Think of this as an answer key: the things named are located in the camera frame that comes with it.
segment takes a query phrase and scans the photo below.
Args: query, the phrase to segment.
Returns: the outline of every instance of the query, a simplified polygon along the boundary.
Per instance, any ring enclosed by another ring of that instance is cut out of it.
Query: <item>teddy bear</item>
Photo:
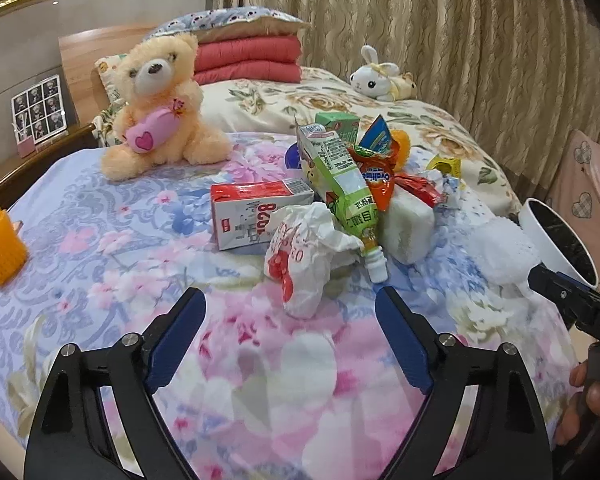
[[[361,53],[366,65],[351,74],[354,90],[386,102],[415,99],[418,96],[411,72],[400,74],[400,68],[395,63],[378,64],[378,53],[372,46],[364,45]]]
[[[102,173],[113,181],[138,176],[157,164],[226,160],[227,135],[200,117],[202,90],[192,80],[198,40],[189,33],[139,43],[118,65],[114,83],[126,105],[112,129],[123,143],[107,148]]]

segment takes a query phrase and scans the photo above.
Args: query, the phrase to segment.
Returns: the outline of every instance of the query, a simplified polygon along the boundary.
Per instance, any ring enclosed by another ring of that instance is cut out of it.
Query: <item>wooden headboard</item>
[[[62,68],[80,124],[87,124],[109,106],[96,60],[129,52],[157,25],[94,28],[58,38]]]

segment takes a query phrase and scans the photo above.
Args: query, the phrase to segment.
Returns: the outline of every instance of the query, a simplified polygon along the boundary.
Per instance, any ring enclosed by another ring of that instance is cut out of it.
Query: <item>pink heart-patterned cloth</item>
[[[171,106],[161,106],[125,133],[126,143],[136,153],[148,153],[164,144],[180,124],[184,103],[174,99]]]

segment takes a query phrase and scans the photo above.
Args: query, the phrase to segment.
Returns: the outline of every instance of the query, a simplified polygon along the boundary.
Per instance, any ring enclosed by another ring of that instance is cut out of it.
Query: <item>blue gripper pad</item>
[[[150,394],[166,386],[176,373],[184,354],[205,320],[205,295],[200,290],[189,298],[155,346],[149,360],[144,386]]]
[[[427,395],[433,386],[427,352],[384,288],[376,295],[376,317],[407,381]]]

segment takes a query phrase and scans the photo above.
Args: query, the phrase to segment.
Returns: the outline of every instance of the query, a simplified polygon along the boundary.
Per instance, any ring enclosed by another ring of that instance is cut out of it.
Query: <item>plastic bottle cap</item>
[[[292,170],[300,169],[300,152],[298,151],[298,144],[294,143],[289,146],[285,153],[285,166]]]
[[[365,254],[365,267],[372,283],[382,283],[389,279],[386,270],[386,258],[382,248],[376,247]]]

